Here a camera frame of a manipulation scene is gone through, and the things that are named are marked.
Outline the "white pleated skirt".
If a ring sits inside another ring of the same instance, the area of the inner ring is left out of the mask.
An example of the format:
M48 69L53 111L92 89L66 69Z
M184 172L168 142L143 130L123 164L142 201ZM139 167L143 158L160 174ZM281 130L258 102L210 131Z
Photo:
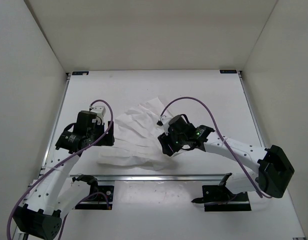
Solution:
M115 142L98 154L97 163L113 168L174 169L174 157L162 153L158 136L164 129L157 125L166 106L166 99L158 96L130 107L114 120Z

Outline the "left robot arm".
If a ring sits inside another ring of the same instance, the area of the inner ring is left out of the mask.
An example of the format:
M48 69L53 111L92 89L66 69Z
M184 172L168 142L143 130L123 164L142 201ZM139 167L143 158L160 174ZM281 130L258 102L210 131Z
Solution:
M105 127L104 106L90 107L78 113L74 123L66 126L55 144L57 158L50 157L43 175L32 183L24 203L19 205L13 220L19 230L43 240L60 238L68 213L83 201L108 202L99 191L98 180L92 175L80 174L72 178L71 186L62 192L69 173L90 146L113 146L114 124Z

